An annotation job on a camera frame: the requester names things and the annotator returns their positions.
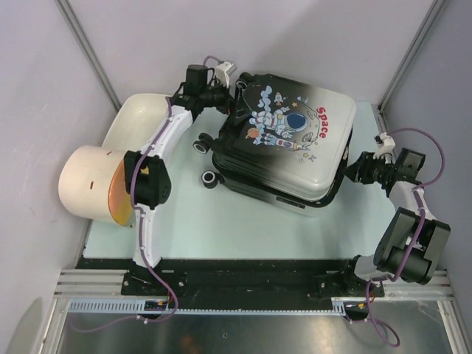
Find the black white space suitcase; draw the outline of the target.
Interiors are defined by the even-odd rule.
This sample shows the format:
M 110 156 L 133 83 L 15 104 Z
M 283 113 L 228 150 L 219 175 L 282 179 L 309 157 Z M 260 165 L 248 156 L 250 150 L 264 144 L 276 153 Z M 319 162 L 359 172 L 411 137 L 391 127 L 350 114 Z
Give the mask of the black white space suitcase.
M 226 188 L 293 212 L 314 215 L 329 205 L 344 179 L 356 113 L 346 94 L 274 74 L 242 73 L 235 100 L 246 121 L 224 121 L 218 136 L 201 133 L 193 147 L 211 153 L 208 189 Z

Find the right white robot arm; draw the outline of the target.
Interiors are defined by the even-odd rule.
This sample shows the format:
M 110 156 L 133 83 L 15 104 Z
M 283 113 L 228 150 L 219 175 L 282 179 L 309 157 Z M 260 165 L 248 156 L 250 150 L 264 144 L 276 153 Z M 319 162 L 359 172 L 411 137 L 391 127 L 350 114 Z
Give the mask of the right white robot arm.
M 340 277 L 349 296 L 359 295 L 367 281 L 384 280 L 427 284 L 434 275 L 451 227 L 428 209 L 417 176 L 426 161 L 422 153 L 402 149 L 395 162 L 363 152 L 346 171 L 355 183 L 380 184 L 395 214 L 371 256 L 355 259 L 355 268 Z

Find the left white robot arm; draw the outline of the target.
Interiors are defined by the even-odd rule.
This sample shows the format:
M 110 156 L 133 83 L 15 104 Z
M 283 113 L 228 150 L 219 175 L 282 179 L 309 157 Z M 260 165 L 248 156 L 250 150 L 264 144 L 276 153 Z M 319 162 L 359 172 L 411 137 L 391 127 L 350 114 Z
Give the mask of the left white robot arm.
M 230 61 L 221 61 L 212 68 L 189 65 L 185 81 L 173 95 L 164 98 L 165 116 L 155 133 L 138 151 L 129 150 L 124 155 L 125 188 L 136 219 L 133 261 L 138 266 L 153 268 L 162 258 L 154 226 L 160 216 L 159 207 L 167 202 L 172 189 L 166 162 L 205 108 L 229 112 L 230 76 L 235 70 L 236 65 Z

